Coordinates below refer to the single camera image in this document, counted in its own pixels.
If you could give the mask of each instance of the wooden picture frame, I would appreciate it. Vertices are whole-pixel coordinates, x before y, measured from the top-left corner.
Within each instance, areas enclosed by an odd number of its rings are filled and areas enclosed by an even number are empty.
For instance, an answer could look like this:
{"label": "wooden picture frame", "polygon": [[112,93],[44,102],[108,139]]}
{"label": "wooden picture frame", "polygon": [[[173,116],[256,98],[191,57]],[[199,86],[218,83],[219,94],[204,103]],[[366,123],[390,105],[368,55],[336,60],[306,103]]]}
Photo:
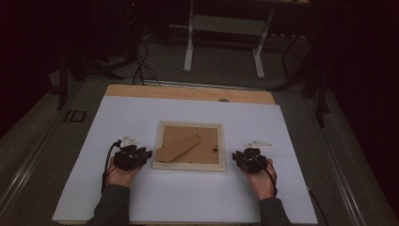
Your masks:
{"label": "wooden picture frame", "polygon": [[[176,135],[176,137],[174,137],[174,135],[168,136],[168,133],[172,133],[169,131],[176,131],[176,129],[182,129],[179,135]],[[178,137],[187,137],[190,133],[197,133],[193,132],[193,130],[196,129],[197,131],[199,131],[199,136],[202,137],[202,146],[199,145],[196,148],[189,149],[186,153],[183,153],[171,162],[161,162],[155,160],[157,156],[157,151],[165,147],[164,143],[167,143],[164,138],[178,139]],[[211,154],[209,153],[209,149],[211,149],[210,146],[215,145],[215,142],[216,146],[212,149],[212,152],[214,154]],[[187,160],[187,157],[184,157],[184,155],[192,156],[193,161],[191,161],[191,158],[190,160]],[[156,137],[155,155],[154,161],[152,163],[152,168],[156,170],[225,171],[226,158],[222,125],[211,123],[160,121]]]}

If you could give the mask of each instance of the white table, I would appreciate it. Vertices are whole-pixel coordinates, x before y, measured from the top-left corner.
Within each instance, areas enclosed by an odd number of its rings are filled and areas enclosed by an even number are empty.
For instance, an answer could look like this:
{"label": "white table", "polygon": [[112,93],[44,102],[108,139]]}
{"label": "white table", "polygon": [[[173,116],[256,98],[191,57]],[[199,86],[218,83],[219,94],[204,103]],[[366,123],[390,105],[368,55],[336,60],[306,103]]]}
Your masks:
{"label": "white table", "polygon": [[[110,90],[134,89],[114,86]],[[175,90],[196,99],[208,89],[141,88]],[[209,89],[208,99],[242,98],[247,91]],[[262,148],[279,175],[278,189],[288,218],[293,223],[316,224],[317,219],[278,105],[222,103],[121,96],[108,91],[88,132],[87,139],[62,192],[53,220],[64,224],[85,223],[101,198],[101,178],[107,151],[124,134],[138,138],[139,147],[153,149],[159,121],[221,123],[226,147],[225,172],[152,169],[152,159],[137,175],[131,195],[132,223],[252,223],[259,222],[258,203],[247,179],[235,166],[231,152],[243,151],[253,139],[271,142]],[[252,92],[258,99],[271,96]]]}

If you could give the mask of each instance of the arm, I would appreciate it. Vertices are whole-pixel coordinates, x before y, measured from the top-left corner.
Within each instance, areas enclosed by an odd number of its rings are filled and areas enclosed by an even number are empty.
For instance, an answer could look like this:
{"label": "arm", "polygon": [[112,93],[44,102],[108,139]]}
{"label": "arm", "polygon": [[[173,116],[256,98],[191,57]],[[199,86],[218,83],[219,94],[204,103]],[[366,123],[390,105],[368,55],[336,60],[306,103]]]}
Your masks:
{"label": "arm", "polygon": [[86,225],[129,225],[130,186],[141,168],[123,171],[113,164],[111,158],[106,186],[94,217]]}
{"label": "arm", "polygon": [[[273,160],[267,159],[267,171],[273,177],[274,181],[277,179],[277,174],[273,168]],[[241,170],[247,177],[252,190],[255,192],[259,200],[259,209],[261,212],[261,219],[263,226],[286,226],[292,225],[287,218],[284,207],[280,199],[274,197],[274,185],[270,176],[262,171],[257,174],[247,173]]]}

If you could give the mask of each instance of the wire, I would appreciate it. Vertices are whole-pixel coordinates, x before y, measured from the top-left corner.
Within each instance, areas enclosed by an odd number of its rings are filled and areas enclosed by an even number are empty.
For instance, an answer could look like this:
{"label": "wire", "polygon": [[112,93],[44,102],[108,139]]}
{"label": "wire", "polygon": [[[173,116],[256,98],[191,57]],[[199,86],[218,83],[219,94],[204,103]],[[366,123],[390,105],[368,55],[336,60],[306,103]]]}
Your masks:
{"label": "wire", "polygon": [[[137,69],[136,69],[136,71],[135,71],[135,74],[134,74],[134,76],[133,76],[133,85],[135,84],[135,82],[136,82],[136,77],[137,77],[137,74],[138,73],[140,73],[140,80],[141,80],[141,84],[144,86],[145,84],[144,84],[144,80],[145,79],[153,79],[153,80],[155,80],[157,83],[158,83],[158,85],[161,87],[161,83],[159,82],[159,80],[156,78],[157,76],[158,76],[158,73],[156,72],[156,70],[153,70],[153,69],[150,69],[150,67],[147,65],[147,63],[145,62],[145,60],[147,59],[147,57],[148,57],[148,55],[149,55],[149,48],[148,48],[148,46],[146,45],[146,44],[144,44],[144,43],[142,43],[142,42],[140,42],[139,44],[141,44],[142,46],[144,46],[145,47],[145,49],[146,49],[146,54],[145,54],[145,56],[144,57],[141,57],[141,56],[137,56],[137,63],[138,63],[138,67],[137,67]],[[144,76],[143,76],[143,68],[145,68],[145,69],[147,69],[147,72],[151,75],[151,78],[145,78]]]}
{"label": "wire", "polygon": [[113,170],[115,170],[117,167],[114,167],[112,170],[110,170],[107,174],[106,174],[106,176],[105,176],[105,179],[109,176],[109,174],[111,174],[111,172],[113,171]]}
{"label": "wire", "polygon": [[118,140],[117,142],[113,143],[112,146],[109,148],[108,150],[108,154],[106,155],[106,160],[105,160],[105,167],[104,167],[104,173],[103,173],[103,180],[102,180],[102,184],[101,184],[101,193],[103,193],[104,188],[105,188],[105,181],[106,181],[106,177],[109,175],[109,173],[106,172],[106,170],[108,169],[108,162],[109,162],[109,156],[111,156],[111,152],[114,149],[115,146],[119,146],[121,143],[120,140]]}
{"label": "wire", "polygon": [[321,215],[322,215],[322,217],[323,217],[323,220],[324,220],[325,224],[328,226],[328,221],[327,221],[326,215],[325,215],[325,213],[323,212],[323,209],[322,209],[322,207],[320,206],[319,201],[317,201],[316,197],[314,196],[313,192],[311,191],[311,187],[308,186],[308,185],[306,185],[306,186],[308,187],[309,194],[311,195],[311,197],[313,198],[314,202],[316,203],[317,208],[319,208],[320,213],[321,213]]}

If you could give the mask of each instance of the wooden table edge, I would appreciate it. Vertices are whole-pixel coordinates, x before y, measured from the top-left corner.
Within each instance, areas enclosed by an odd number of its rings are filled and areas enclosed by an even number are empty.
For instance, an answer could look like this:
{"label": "wooden table edge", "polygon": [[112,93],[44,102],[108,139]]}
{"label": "wooden table edge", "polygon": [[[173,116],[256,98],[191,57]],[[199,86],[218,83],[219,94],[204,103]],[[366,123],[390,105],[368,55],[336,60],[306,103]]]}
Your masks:
{"label": "wooden table edge", "polygon": [[112,84],[105,96],[180,99],[193,101],[223,101],[232,103],[274,105],[273,95],[268,91],[243,89],[210,89],[187,87],[154,87]]}

